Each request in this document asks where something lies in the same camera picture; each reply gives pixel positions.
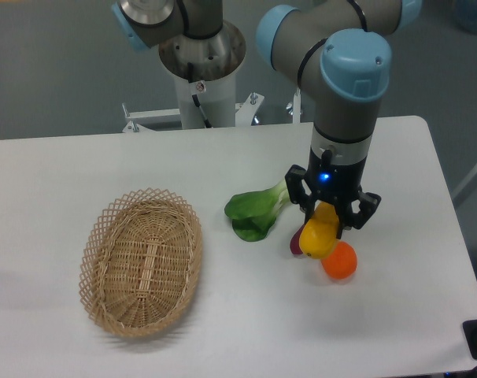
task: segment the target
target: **wicker basket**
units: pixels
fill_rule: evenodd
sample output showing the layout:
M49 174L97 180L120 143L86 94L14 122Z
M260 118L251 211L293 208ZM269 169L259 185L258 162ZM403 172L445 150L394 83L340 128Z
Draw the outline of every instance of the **wicker basket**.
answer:
M111 203L91 231L81 302L107 332L151 335L181 316L201 261L202 230L183 198L158 189L131 192Z

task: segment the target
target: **green leafy vegetable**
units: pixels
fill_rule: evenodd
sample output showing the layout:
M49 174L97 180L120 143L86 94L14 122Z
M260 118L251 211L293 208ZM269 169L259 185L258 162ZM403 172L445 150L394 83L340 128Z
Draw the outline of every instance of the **green leafy vegetable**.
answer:
M267 237L282 207L289 202L286 181L264 191L250 191L231 197L224 213L231 219L235 234L247 242Z

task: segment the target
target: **orange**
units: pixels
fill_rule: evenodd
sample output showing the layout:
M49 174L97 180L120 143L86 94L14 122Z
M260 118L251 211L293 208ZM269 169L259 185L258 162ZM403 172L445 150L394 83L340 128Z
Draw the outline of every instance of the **orange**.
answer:
M333 253L320 262L329 277L343 280L356 272L357 255L349 244L338 242Z

